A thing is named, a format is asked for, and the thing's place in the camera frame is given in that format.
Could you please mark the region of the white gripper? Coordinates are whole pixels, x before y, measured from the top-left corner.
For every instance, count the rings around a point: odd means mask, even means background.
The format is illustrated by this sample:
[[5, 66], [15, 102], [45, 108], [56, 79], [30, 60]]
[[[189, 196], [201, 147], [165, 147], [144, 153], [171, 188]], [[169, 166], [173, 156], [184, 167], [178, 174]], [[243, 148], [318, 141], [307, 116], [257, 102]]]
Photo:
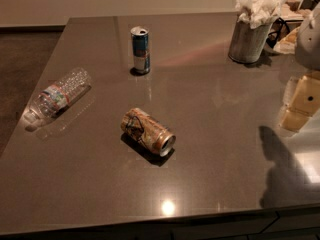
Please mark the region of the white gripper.
[[[295, 48], [296, 61], [311, 70], [320, 70], [320, 4], [300, 25]], [[310, 71], [287, 82], [279, 126], [299, 132], [320, 109], [320, 72]]]

